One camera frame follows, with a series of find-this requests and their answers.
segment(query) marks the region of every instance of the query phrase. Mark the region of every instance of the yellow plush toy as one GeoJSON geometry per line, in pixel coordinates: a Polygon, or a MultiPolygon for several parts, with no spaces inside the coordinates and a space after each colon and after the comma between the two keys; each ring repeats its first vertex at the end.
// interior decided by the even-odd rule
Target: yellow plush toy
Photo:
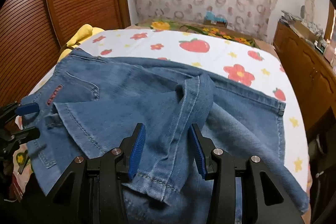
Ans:
{"type": "Polygon", "coordinates": [[[103,29],[92,27],[89,24],[85,24],[80,27],[75,35],[71,37],[71,39],[61,48],[61,54],[57,63],[66,57],[74,48],[82,44],[86,39],[103,31],[103,29]]]}

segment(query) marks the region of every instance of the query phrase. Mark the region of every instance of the denim fabric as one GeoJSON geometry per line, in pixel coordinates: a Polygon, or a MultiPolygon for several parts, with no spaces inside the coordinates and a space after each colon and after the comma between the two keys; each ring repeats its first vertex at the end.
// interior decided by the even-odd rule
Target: denim fabric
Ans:
{"type": "Polygon", "coordinates": [[[23,123],[41,131],[28,150],[46,194],[75,156],[103,155],[142,122],[139,170],[124,189],[130,222],[205,223],[212,182],[198,174],[186,137],[196,122],[231,155],[259,155],[296,207],[307,209],[306,193],[283,165],[285,104],[219,75],[163,60],[92,57],[77,48],[22,100],[30,102],[40,112],[23,123]]]}

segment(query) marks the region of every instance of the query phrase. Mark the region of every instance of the wooden dresser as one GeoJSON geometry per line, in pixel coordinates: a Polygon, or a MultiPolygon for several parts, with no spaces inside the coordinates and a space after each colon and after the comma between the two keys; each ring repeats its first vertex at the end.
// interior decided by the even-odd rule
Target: wooden dresser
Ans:
{"type": "Polygon", "coordinates": [[[336,76],[313,44],[280,22],[273,45],[294,89],[309,141],[318,133],[312,129],[336,101],[336,76]]]}

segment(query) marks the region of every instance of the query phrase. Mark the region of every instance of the mattress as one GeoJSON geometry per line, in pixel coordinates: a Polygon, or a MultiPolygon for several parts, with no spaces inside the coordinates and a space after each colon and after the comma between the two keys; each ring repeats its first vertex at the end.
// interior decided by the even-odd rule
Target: mattress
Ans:
{"type": "MultiPolygon", "coordinates": [[[[93,56],[156,58],[196,66],[238,81],[285,102],[286,107],[283,114],[286,142],[284,165],[302,189],[307,190],[309,158],[305,127],[289,79],[280,61],[272,54],[222,38],[151,29],[100,32],[79,47],[93,56]]],[[[31,93],[36,92],[47,82],[53,70],[51,69],[39,81],[31,93]]],[[[16,155],[24,153],[25,149],[25,145],[22,145],[14,155],[16,169],[18,167],[16,155]]],[[[29,163],[22,175],[16,172],[18,185],[23,191],[28,180],[22,179],[21,176],[27,176],[30,173],[29,163]]]]}

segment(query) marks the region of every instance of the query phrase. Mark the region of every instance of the blue rubber grip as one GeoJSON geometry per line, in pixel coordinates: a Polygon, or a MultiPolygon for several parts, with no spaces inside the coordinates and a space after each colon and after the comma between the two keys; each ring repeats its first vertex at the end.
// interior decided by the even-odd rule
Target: blue rubber grip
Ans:
{"type": "Polygon", "coordinates": [[[143,146],[145,144],[145,138],[146,138],[146,128],[144,125],[142,125],[136,138],[131,155],[129,157],[128,178],[130,180],[132,180],[135,177],[138,171],[143,146]]]}
{"type": "Polygon", "coordinates": [[[34,112],[39,112],[39,111],[40,111],[40,107],[38,103],[31,103],[27,105],[18,106],[17,109],[15,110],[15,113],[18,116],[24,116],[24,115],[34,113],[34,112]]]}
{"type": "Polygon", "coordinates": [[[193,148],[198,173],[202,176],[202,179],[205,179],[205,175],[207,174],[207,170],[205,168],[205,156],[203,155],[201,145],[192,126],[189,127],[188,134],[193,148]]]}

